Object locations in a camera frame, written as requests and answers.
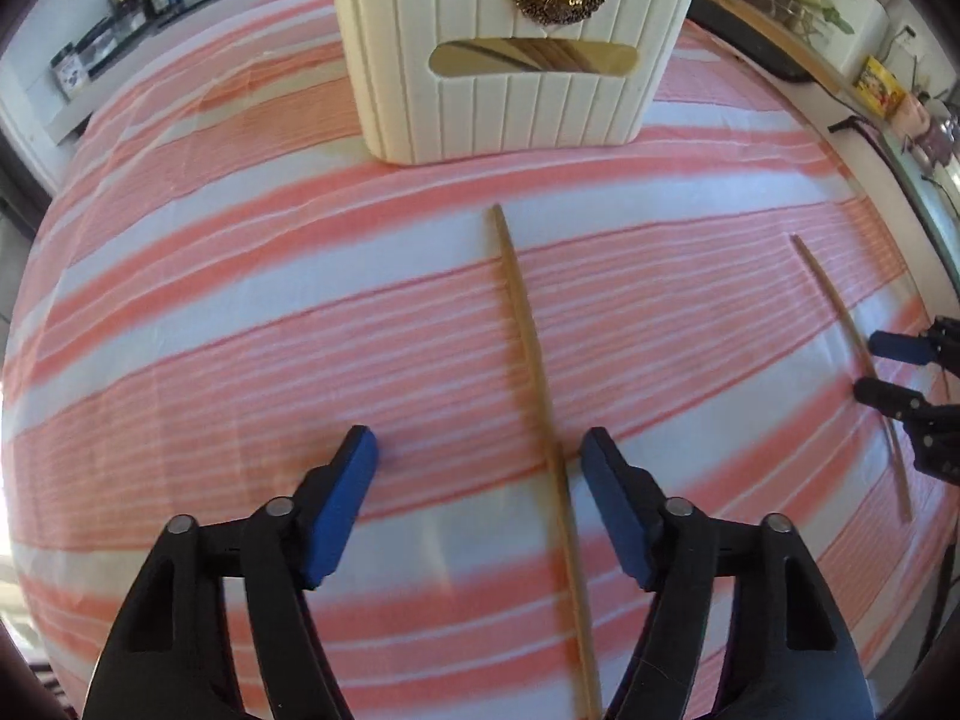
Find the wooden chopstick two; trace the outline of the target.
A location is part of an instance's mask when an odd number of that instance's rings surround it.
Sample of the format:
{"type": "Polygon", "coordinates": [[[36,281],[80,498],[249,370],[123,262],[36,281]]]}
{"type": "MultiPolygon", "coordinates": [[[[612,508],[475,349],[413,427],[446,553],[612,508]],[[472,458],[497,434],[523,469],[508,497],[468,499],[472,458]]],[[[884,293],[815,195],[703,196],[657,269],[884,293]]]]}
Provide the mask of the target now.
{"type": "MultiPolygon", "coordinates": [[[[859,369],[861,369],[861,374],[864,377],[877,377],[877,371],[872,362],[871,353],[869,353],[869,349],[867,349],[866,340],[864,340],[861,333],[859,333],[859,328],[857,328],[853,316],[851,316],[848,307],[844,304],[838,289],[836,289],[836,286],[832,280],[830,280],[830,277],[828,277],[827,271],[820,265],[814,252],[807,247],[804,239],[797,234],[791,234],[789,241],[793,244],[794,250],[805,263],[805,266],[809,268],[823,296],[828,299],[828,302],[833,307],[836,320],[839,321],[839,325],[843,328],[844,336],[853,350],[854,359],[857,361],[859,369]]],[[[910,482],[908,481],[903,450],[901,450],[900,440],[898,440],[895,427],[893,427],[893,421],[890,418],[882,416],[882,426],[884,426],[885,439],[887,439],[887,445],[889,446],[889,465],[890,468],[892,468],[893,477],[895,478],[896,500],[898,500],[900,518],[905,523],[911,523],[914,518],[913,503],[911,502],[910,482]]]]}

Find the wooden chopstick one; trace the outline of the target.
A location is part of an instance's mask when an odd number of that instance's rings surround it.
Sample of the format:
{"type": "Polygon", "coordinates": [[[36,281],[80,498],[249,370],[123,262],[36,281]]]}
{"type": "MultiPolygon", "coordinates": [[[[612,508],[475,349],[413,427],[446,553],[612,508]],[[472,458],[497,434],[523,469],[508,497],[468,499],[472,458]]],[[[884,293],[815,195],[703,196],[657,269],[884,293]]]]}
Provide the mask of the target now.
{"type": "Polygon", "coordinates": [[[584,702],[587,718],[604,717],[601,675],[597,665],[596,645],[592,637],[592,617],[589,609],[589,592],[584,577],[583,561],[579,551],[578,527],[574,515],[573,500],[569,492],[568,462],[563,444],[556,429],[553,401],[545,372],[544,355],[540,346],[534,312],[530,305],[523,269],[519,262],[516,245],[511,236],[505,209],[497,203],[491,209],[493,227],[500,243],[503,268],[508,282],[509,302],[512,315],[521,339],[524,359],[529,369],[530,382],[534,387],[535,414],[539,424],[540,444],[544,450],[545,465],[551,479],[551,489],[556,504],[556,528],[562,546],[568,581],[569,603],[573,611],[574,637],[578,645],[579,663],[581,663],[581,683],[583,683],[584,702]]]}

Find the wooden chopstick six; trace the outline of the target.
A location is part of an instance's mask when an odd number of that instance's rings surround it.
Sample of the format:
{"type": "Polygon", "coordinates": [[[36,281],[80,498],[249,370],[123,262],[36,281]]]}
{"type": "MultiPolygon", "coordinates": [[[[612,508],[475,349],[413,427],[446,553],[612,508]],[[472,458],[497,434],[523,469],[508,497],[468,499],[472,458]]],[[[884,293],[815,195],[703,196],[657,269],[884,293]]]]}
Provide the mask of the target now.
{"type": "Polygon", "coordinates": [[[576,41],[563,39],[493,39],[488,48],[498,59],[527,71],[566,71],[597,75],[599,69],[576,41]]]}

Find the yellow snack packet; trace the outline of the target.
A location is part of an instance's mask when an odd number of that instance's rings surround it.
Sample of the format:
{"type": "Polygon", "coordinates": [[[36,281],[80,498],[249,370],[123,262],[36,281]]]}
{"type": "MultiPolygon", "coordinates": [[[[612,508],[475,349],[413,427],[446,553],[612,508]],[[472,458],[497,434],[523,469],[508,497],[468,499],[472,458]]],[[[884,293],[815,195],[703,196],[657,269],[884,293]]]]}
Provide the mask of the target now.
{"type": "Polygon", "coordinates": [[[880,119],[890,119],[907,96],[905,88],[898,83],[895,75],[885,65],[869,55],[854,83],[854,89],[867,109],[880,119]]]}

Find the wooden cutting board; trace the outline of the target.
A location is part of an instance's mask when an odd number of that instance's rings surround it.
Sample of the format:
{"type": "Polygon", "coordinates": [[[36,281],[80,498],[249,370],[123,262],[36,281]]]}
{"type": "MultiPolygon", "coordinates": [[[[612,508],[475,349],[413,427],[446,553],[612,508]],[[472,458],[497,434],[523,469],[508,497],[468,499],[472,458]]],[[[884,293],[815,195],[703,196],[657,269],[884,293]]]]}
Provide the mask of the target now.
{"type": "Polygon", "coordinates": [[[832,94],[848,87],[809,44],[743,0],[692,0],[688,20],[782,82],[818,83],[832,94]]]}

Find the white knife block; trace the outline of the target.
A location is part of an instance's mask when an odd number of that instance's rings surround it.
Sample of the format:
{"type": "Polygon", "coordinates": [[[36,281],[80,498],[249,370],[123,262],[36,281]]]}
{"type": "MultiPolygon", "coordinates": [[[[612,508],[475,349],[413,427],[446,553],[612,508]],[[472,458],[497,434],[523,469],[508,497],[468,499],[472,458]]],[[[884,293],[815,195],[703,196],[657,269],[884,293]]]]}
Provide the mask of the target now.
{"type": "Polygon", "coordinates": [[[889,31],[889,15],[878,0],[832,0],[832,4],[853,32],[846,34],[832,23],[822,23],[811,43],[839,75],[854,83],[866,60],[882,46],[889,31]]]}

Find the pink striped tablecloth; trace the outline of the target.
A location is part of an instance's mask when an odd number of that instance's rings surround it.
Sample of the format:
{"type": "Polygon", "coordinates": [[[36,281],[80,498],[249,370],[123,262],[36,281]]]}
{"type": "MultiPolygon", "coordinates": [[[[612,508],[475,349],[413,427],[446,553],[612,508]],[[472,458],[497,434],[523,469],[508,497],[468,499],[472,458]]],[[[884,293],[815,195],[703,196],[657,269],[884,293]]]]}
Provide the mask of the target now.
{"type": "Polygon", "coordinates": [[[694,26],[630,145],[386,166],[334,0],[262,0],[96,117],[14,306],[11,541],[70,702],[170,518],[244,517],[364,424],[379,468],[309,598],[353,713],[578,715],[494,213],[565,450],[602,426],[708,514],[786,514],[882,656],[958,517],[955,489],[896,477],[836,320],[929,320],[900,213],[694,26]]]}

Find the cream utensil holder box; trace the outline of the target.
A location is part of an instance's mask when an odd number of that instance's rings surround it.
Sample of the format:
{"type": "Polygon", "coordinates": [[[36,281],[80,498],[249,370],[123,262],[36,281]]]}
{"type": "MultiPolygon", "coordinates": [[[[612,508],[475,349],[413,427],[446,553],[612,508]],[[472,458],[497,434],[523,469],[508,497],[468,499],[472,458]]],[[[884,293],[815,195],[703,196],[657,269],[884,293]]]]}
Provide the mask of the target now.
{"type": "Polygon", "coordinates": [[[692,0],[335,0],[366,148],[436,164],[633,142],[692,0]]]}

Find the white spice shaker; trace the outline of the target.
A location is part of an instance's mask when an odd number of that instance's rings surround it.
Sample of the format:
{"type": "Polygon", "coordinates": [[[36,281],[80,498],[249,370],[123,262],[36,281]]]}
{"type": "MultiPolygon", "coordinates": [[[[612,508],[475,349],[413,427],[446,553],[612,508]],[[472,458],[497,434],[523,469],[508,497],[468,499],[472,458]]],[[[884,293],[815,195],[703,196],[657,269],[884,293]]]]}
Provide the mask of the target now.
{"type": "Polygon", "coordinates": [[[60,91],[69,101],[73,101],[89,85],[89,73],[72,43],[62,47],[50,59],[50,70],[60,91]]]}

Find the spice jar rack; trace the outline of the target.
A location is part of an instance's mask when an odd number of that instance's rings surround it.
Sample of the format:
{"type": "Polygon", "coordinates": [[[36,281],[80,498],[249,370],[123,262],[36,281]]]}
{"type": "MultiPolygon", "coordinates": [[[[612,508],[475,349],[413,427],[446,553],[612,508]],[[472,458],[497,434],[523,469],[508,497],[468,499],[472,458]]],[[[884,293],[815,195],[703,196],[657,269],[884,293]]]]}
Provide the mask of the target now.
{"type": "Polygon", "coordinates": [[[108,16],[94,25],[75,46],[76,54],[82,60],[88,75],[98,73],[99,68],[146,25],[148,18],[143,10],[133,10],[121,16],[108,16]]]}

